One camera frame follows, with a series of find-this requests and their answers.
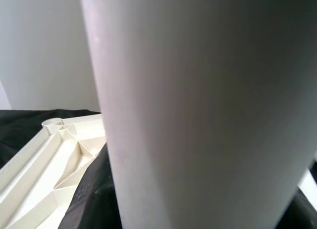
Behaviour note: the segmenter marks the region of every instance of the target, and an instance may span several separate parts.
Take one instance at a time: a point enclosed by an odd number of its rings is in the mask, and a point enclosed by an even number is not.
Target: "black fabric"
[[[86,170],[58,229],[121,229],[107,145]]]
[[[0,168],[42,129],[51,118],[73,118],[99,114],[89,110],[0,110]]]
[[[88,110],[0,111],[0,167],[14,156],[50,118],[97,114]],[[316,180],[317,165],[311,173]],[[85,172],[59,229],[120,229],[121,221],[106,145]],[[276,229],[317,229],[317,213],[296,193]]]
[[[317,213],[298,189],[276,229],[317,229]]]
[[[315,180],[315,182],[317,182],[317,162],[314,161],[313,165],[310,168],[310,172]]]

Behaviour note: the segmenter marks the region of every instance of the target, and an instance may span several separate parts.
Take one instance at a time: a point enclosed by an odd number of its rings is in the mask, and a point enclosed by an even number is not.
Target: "white wall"
[[[11,105],[9,103],[8,97],[6,96],[6,92],[1,82],[0,82],[0,109],[2,110],[11,109]]]
[[[79,0],[0,0],[0,80],[12,109],[99,110]]]

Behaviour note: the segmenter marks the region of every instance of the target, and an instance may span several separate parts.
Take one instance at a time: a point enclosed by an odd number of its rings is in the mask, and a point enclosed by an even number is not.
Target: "white plastic part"
[[[0,229],[56,229],[106,136],[101,115],[54,118],[0,169]]]

